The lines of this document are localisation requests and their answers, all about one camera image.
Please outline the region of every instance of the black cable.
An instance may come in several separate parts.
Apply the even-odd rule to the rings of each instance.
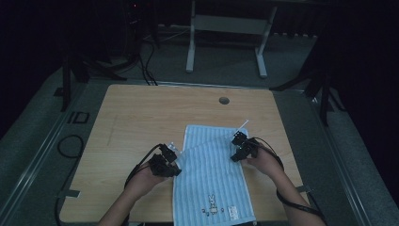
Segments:
[[[130,180],[139,172],[141,171],[140,166],[143,164],[143,162],[150,156],[150,154],[157,148],[161,147],[161,144],[155,145],[147,154],[146,156],[143,157],[143,159],[133,168],[133,170],[129,173],[129,176],[126,179],[124,187],[127,186],[127,184],[130,182]]]
[[[265,148],[265,147],[262,146],[262,145],[259,145],[259,144],[257,144],[257,143],[248,141],[248,139],[245,140],[244,143],[252,144],[252,145],[254,145],[254,146],[256,146],[256,147],[258,147],[258,148],[261,148],[262,150],[266,151],[266,152],[269,153],[270,155],[272,155],[272,156],[276,159],[276,161],[279,163],[279,165],[281,166],[281,168],[284,170],[284,165],[282,164],[281,159],[280,159],[279,156],[276,154],[276,152],[273,150],[273,148],[272,148],[266,141],[264,141],[263,139],[258,138],[258,137],[255,137],[255,139],[259,139],[259,140],[263,141],[267,146],[269,146],[270,150],[268,150],[267,148]]]
[[[143,164],[143,162],[144,162],[144,161],[150,156],[150,154],[151,154],[155,149],[157,149],[158,147],[161,147],[161,144],[155,145],[155,146],[143,157],[143,159],[141,159],[141,161],[133,168],[133,170],[129,173],[129,176],[128,176],[127,179],[126,179],[126,182],[125,182],[123,188],[125,188],[125,187],[127,186],[127,184],[129,184],[130,180],[132,180],[132,178],[133,178],[138,172],[144,170],[145,168],[150,167],[150,166],[147,166],[147,167],[144,167],[144,168],[142,168],[142,169],[140,168],[140,166]],[[124,221],[121,223],[120,226],[128,226],[128,225],[129,225],[129,217],[130,217],[130,214],[128,214],[128,215],[126,216],[126,218],[124,219]]]
[[[75,156],[73,156],[73,155],[67,155],[67,154],[65,154],[65,153],[63,153],[63,152],[61,151],[61,143],[64,142],[67,138],[71,138],[71,137],[76,137],[76,138],[78,138],[78,139],[79,139],[79,142],[80,142],[79,154],[78,154],[78,155],[75,155]],[[64,183],[62,184],[62,187],[61,187],[60,191],[63,191],[63,190],[65,189],[65,186],[67,185],[69,179],[71,178],[71,176],[72,176],[74,170],[77,168],[77,165],[78,165],[78,163],[79,163],[79,161],[80,161],[80,158],[82,157],[83,151],[85,150],[85,142],[83,141],[83,139],[82,139],[81,137],[79,137],[79,136],[77,136],[77,135],[69,135],[69,136],[66,136],[66,137],[62,138],[62,139],[58,142],[56,148],[57,148],[57,150],[58,150],[58,153],[61,154],[62,156],[66,157],[66,158],[69,158],[69,159],[76,159],[75,162],[73,163],[73,167],[71,168],[70,172],[68,173],[67,178],[65,179]],[[58,226],[61,226],[61,219],[59,218],[59,213],[58,213],[58,205],[59,205],[59,200],[60,200],[60,199],[61,199],[60,197],[57,197],[57,198],[56,198],[56,204],[55,204],[55,207],[54,207],[54,214],[55,214],[55,218],[56,218],[56,225],[58,225]]]
[[[316,209],[313,209],[313,208],[310,208],[310,207],[308,207],[308,206],[304,206],[304,205],[301,205],[301,204],[296,204],[296,203],[293,203],[293,202],[289,202],[289,201],[287,201],[284,197],[282,197],[281,194],[279,194],[279,191],[278,191],[278,190],[276,191],[276,194],[277,194],[277,198],[279,198],[279,200],[280,200],[283,204],[288,205],[288,206],[290,206],[290,207],[293,207],[293,208],[295,208],[295,209],[302,210],[302,211],[305,211],[305,212],[307,212],[307,213],[316,215],[316,216],[318,216],[321,220],[323,220],[323,222],[327,225],[326,218],[325,218],[325,216],[323,215],[323,213],[322,213],[320,210],[316,210]]]
[[[155,78],[153,77],[153,74],[149,71],[150,60],[152,59],[152,55],[155,51],[155,47],[153,46],[153,44],[150,41],[144,40],[143,42],[148,43],[152,47],[152,51],[151,51],[150,56],[147,59],[147,62],[145,65],[143,62],[143,58],[141,56],[139,56],[139,60],[140,60],[140,64],[141,64],[141,72],[143,74],[143,78],[149,86],[151,86],[151,85],[158,86]]]
[[[274,149],[272,148],[272,146],[270,146],[270,144],[267,143],[264,139],[259,138],[259,137],[255,137],[255,139],[261,140],[263,143],[265,143],[265,144],[270,148],[270,150],[271,150],[275,155],[277,155],[276,152],[274,151]]]
[[[264,142],[264,143],[270,148],[270,150],[266,149],[266,148],[265,148],[264,146],[262,146],[262,145],[259,145],[259,144],[250,142],[250,141],[248,141],[248,139],[245,140],[244,142],[245,142],[245,143],[252,144],[252,145],[254,145],[254,146],[258,147],[258,148],[261,148],[261,149],[265,150],[267,153],[270,153],[272,156],[274,156],[274,157],[276,158],[276,160],[279,162],[279,164],[281,165],[281,167],[284,169],[284,166],[282,165],[282,162],[281,162],[281,160],[279,159],[279,156],[276,154],[276,152],[273,150],[273,148],[272,148],[264,139],[261,139],[261,138],[259,138],[259,137],[254,137],[254,138],[255,138],[255,139],[258,139],[258,140],[261,140],[262,142]],[[315,209],[313,209],[313,208],[310,208],[310,207],[307,207],[307,206],[304,206],[304,205],[300,205],[300,204],[296,204],[296,203],[293,203],[293,202],[289,202],[289,201],[287,201],[284,197],[282,197],[281,194],[279,194],[279,191],[277,190],[277,197],[279,198],[279,200],[280,200],[282,203],[284,203],[284,204],[286,204],[286,205],[288,205],[288,206],[294,207],[294,208],[296,208],[296,209],[299,209],[299,210],[308,212],[308,213],[310,213],[310,214],[314,214],[314,215],[318,216],[321,220],[323,220],[323,222],[327,225],[325,216],[324,216],[323,213],[320,211],[320,207],[319,207],[319,205],[317,204],[317,202],[315,201],[313,195],[312,195],[311,193],[308,193],[308,194],[310,195],[312,201],[314,202],[314,204],[316,205],[316,208],[317,208],[318,210],[315,210]]]
[[[147,76],[146,76],[146,74],[144,73],[144,63],[143,63],[143,58],[141,58],[141,55],[138,56],[138,59],[140,60],[141,72],[143,73],[143,78],[144,78],[144,80],[146,81],[147,85],[150,86],[151,84],[149,83],[149,80],[147,79]]]

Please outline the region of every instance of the blue striped towel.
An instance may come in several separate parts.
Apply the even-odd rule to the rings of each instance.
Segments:
[[[173,221],[176,226],[235,225],[255,221],[240,162],[233,162],[236,129],[187,125],[176,160]]]

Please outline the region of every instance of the metal frame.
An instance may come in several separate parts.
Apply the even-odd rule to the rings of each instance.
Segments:
[[[191,25],[190,25],[190,45],[188,47],[187,64],[185,70],[188,73],[194,71],[194,55],[196,52],[195,33],[196,30],[209,30],[231,33],[243,33],[262,35],[259,47],[255,48],[255,57],[258,63],[259,76],[267,77],[264,65],[263,50],[270,34],[277,7],[272,7],[268,20],[244,19],[233,17],[218,17],[196,14],[196,0],[192,0],[191,5]]]

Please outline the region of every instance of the hand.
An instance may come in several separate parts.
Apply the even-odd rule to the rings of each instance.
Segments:
[[[143,164],[132,177],[123,192],[115,200],[105,215],[101,218],[99,225],[121,225],[136,201],[149,193],[153,187],[165,181],[166,178],[152,175],[148,162]]]
[[[256,169],[258,169],[260,172],[263,174],[266,174],[269,176],[271,179],[274,179],[275,177],[281,175],[284,173],[284,170],[282,169],[281,165],[279,162],[276,160],[274,156],[272,156],[272,151],[261,143],[263,148],[269,150],[266,151],[263,148],[258,149],[258,155],[256,158],[248,158],[247,162],[254,166]]]
[[[135,200],[138,200],[166,179],[165,177],[152,175],[150,165],[146,162],[140,167],[136,175],[132,177],[124,192],[129,193]]]

